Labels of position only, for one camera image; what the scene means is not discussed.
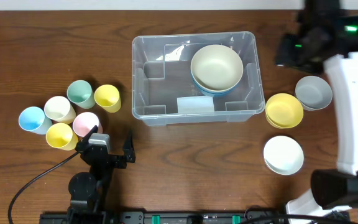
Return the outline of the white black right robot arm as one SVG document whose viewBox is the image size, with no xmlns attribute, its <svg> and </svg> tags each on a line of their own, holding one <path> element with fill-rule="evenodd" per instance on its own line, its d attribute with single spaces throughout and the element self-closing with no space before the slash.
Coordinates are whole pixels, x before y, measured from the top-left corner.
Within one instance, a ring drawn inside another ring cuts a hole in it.
<svg viewBox="0 0 358 224">
<path fill-rule="evenodd" d="M 335 169 L 315 170 L 311 188 L 289 201 L 280 219 L 287 223 L 344 223 L 358 208 L 358 16 L 338 0 L 307 0 L 298 14 L 299 31 L 285 34 L 275 63 L 325 73 L 333 90 L 338 132 Z"/>
</svg>

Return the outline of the small grey bowl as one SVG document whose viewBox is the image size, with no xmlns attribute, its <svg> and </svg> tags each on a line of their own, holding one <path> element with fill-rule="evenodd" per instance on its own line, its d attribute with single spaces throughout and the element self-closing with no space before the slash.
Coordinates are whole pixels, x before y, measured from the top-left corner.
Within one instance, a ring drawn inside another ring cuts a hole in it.
<svg viewBox="0 0 358 224">
<path fill-rule="evenodd" d="M 315 111 L 326 108 L 333 99 L 333 92 L 328 82 L 316 76 L 301 78 L 295 87 L 295 96 L 304 110 Z"/>
</svg>

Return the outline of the dark blue bowl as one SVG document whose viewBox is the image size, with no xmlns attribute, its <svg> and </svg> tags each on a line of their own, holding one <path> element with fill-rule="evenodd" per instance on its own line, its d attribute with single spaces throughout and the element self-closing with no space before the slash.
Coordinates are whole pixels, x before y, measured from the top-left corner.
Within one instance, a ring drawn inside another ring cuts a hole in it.
<svg viewBox="0 0 358 224">
<path fill-rule="evenodd" d="M 239 83 L 240 83 L 242 77 L 243 77 L 243 75 L 240 76 L 238 82 L 237 82 L 234 86 L 228 88 L 227 90 L 215 91 L 215 90 L 209 90 L 209 89 L 207 89 L 207 88 L 201 86 L 201 85 L 197 82 L 197 80 L 196 80 L 196 78 L 194 77 L 194 75 L 191 75 L 191 78 L 192 78 L 194 84 L 195 84 L 195 85 L 197 86 L 197 88 L 202 92 L 202 94 L 207 95 L 207 96 L 211 96 L 211 97 L 215 97 L 215 96 L 216 96 L 216 97 L 219 97 L 219 96 L 224 96 L 224 95 L 226 95 L 226 94 L 229 94 L 230 92 L 232 92 L 232 91 L 239 85 Z"/>
<path fill-rule="evenodd" d="M 212 91 L 208 91 L 207 89 L 203 88 L 202 86 L 200 86 L 197 83 L 195 84 L 195 86 L 200 90 L 200 92 L 202 92 L 202 94 L 204 94 L 206 96 L 210 96 L 210 97 L 220 97 L 220 96 L 228 95 L 230 92 L 235 90 L 237 87 L 237 86 L 235 86 L 227 91 L 212 92 Z"/>
</svg>

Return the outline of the small yellow bowl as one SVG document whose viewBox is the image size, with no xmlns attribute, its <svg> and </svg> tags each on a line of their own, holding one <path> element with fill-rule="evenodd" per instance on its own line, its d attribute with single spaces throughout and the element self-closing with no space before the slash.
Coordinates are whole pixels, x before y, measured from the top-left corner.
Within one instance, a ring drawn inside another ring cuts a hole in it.
<svg viewBox="0 0 358 224">
<path fill-rule="evenodd" d="M 271 96 L 265 105 L 265 117 L 269 124 L 278 129 L 298 126 L 304 116 L 300 101 L 293 95 L 278 93 Z"/>
</svg>

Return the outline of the large cream bowl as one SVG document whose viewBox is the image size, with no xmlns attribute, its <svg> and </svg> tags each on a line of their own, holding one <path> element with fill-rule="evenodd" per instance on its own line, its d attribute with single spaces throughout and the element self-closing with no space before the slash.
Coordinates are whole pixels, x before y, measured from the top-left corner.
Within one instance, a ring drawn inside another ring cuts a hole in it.
<svg viewBox="0 0 358 224">
<path fill-rule="evenodd" d="M 238 82 L 244 65 L 233 49 L 224 45 L 207 45 L 194 54 L 190 70 L 201 86 L 223 91 Z"/>
</svg>

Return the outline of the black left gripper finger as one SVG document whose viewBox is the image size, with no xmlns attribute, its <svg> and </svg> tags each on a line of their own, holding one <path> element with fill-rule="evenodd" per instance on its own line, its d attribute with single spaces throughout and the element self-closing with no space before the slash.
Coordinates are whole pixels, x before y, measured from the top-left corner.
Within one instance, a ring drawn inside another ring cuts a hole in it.
<svg viewBox="0 0 358 224">
<path fill-rule="evenodd" d="M 99 128 L 97 125 L 93 126 L 92 129 L 84 137 L 82 137 L 81 140 L 78 141 L 77 146 L 87 145 L 89 143 L 89 139 L 90 139 L 91 135 L 94 133 L 97 133 L 98 129 Z"/>
<path fill-rule="evenodd" d="M 122 150 L 124 151 L 124 157 L 126 162 L 134 163 L 136 156 L 135 156 L 135 149 L 133 145 L 132 131 L 128 132 Z"/>
</svg>

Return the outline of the small white bowl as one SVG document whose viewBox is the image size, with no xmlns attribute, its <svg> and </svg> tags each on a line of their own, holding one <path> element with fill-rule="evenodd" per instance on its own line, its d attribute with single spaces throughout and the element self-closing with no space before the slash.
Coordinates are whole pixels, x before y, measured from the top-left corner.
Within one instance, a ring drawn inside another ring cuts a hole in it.
<svg viewBox="0 0 358 224">
<path fill-rule="evenodd" d="M 302 147 L 288 136 L 275 136 L 269 139 L 265 143 L 263 156 L 266 166 L 280 175 L 297 173 L 305 159 Z"/>
</svg>

